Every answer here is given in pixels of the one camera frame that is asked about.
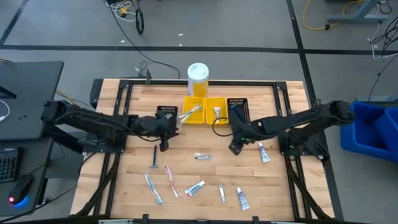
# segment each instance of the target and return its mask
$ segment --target yellow tray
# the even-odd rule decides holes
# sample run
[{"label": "yellow tray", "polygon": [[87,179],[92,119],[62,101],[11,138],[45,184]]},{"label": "yellow tray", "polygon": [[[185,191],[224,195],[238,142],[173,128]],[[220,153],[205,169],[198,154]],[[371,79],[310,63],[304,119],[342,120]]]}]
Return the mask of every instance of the yellow tray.
[{"label": "yellow tray", "polygon": [[[228,107],[226,105],[226,99],[223,97],[214,97],[206,99],[206,121],[208,124],[213,124],[216,119],[216,113],[214,112],[214,107],[221,108],[220,118],[228,118]],[[215,125],[228,124],[227,119],[220,119]]]},{"label": "yellow tray", "polygon": [[201,105],[202,109],[193,112],[189,118],[185,120],[185,124],[203,124],[205,122],[205,98],[204,97],[194,97],[186,96],[184,97],[184,106],[182,108],[182,113],[189,112],[196,105]]}]

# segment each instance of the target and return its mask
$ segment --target floor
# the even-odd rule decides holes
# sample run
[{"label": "floor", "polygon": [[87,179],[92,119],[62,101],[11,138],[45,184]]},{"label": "floor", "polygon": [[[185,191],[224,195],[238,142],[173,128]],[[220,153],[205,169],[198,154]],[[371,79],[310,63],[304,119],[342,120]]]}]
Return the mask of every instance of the floor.
[{"label": "floor", "polygon": [[[23,2],[26,4],[22,14],[13,20]],[[297,16],[304,50],[298,50],[291,20],[294,16],[289,14],[287,2],[292,2]],[[390,2],[391,21],[398,15],[398,2]],[[210,68],[211,79],[304,81],[308,96],[314,97],[314,91],[325,103],[351,102],[368,96],[377,73],[388,61],[373,61],[369,54],[367,38],[371,38],[376,24],[342,24],[328,31],[311,31],[304,28],[301,20],[306,3],[307,0],[143,0],[144,34],[136,33],[134,23],[121,25],[136,45],[146,46],[144,53],[148,57],[179,68],[181,78],[187,77],[190,64],[203,62]],[[344,1],[313,1],[307,11],[307,23],[324,26],[327,15],[341,14],[343,4]],[[347,13],[358,7],[359,4],[349,5]],[[0,34],[10,22],[15,25],[5,42],[0,41],[0,58],[14,62],[64,61],[58,89],[81,101],[88,101],[95,78],[136,76],[134,68],[143,59],[129,47],[109,8],[100,0],[1,0]],[[388,23],[381,24],[381,30]],[[398,45],[391,45],[389,50],[398,50]],[[303,57],[310,76],[303,72]],[[150,63],[149,69],[154,78],[177,77],[174,70],[161,65]],[[395,61],[383,73],[374,95],[397,94],[397,70]],[[398,165],[342,150],[339,128],[329,128],[325,133],[344,219],[394,223]],[[57,157],[59,150],[53,151],[53,157]],[[65,161],[79,164],[81,156],[68,154]],[[46,197],[54,198],[77,182],[73,170],[63,170],[62,176],[69,178],[51,179]],[[65,217],[73,193],[18,220]]]}]

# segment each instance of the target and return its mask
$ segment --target black desk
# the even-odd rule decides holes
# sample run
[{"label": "black desk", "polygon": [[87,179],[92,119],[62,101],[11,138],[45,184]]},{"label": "black desk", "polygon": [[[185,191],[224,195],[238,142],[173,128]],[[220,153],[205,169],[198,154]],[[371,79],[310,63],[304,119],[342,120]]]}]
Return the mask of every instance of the black desk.
[{"label": "black desk", "polygon": [[[40,116],[44,103],[54,98],[62,67],[63,62],[0,63],[0,85],[17,95],[16,99],[4,100],[11,113],[0,123],[0,147],[24,148],[19,176],[30,174],[49,162],[53,139],[41,138],[44,127]],[[35,208],[46,166],[32,174],[34,180],[27,199],[19,206],[8,202],[8,194],[16,182],[0,184],[0,217],[18,215]]]}]

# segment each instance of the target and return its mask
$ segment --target container lid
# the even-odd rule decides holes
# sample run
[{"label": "container lid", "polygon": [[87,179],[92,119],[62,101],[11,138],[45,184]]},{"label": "container lid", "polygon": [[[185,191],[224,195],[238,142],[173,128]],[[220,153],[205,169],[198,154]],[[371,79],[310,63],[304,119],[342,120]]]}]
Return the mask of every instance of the container lid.
[{"label": "container lid", "polygon": [[209,68],[204,63],[193,63],[188,68],[188,78],[196,82],[204,82],[209,78]]}]

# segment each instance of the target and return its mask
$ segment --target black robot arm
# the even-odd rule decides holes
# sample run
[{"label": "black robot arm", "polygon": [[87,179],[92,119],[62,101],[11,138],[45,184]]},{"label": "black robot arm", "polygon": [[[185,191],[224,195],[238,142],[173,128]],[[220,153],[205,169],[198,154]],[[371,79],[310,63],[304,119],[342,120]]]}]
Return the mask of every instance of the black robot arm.
[{"label": "black robot arm", "polygon": [[354,120],[354,113],[345,101],[331,101],[314,108],[293,114],[292,116],[271,116],[244,123],[239,113],[229,109],[229,123],[233,130],[233,140],[229,149],[238,155],[244,144],[274,138],[278,135],[288,137],[289,145],[306,142],[308,138],[333,125],[349,124]]},{"label": "black robot arm", "polygon": [[110,116],[91,110],[69,105],[64,101],[47,102],[41,117],[46,126],[67,124],[74,128],[94,134],[109,146],[117,146],[126,135],[157,137],[160,150],[169,148],[168,140],[176,135],[177,128],[173,125],[175,115],[156,113],[155,116],[115,115]]}]

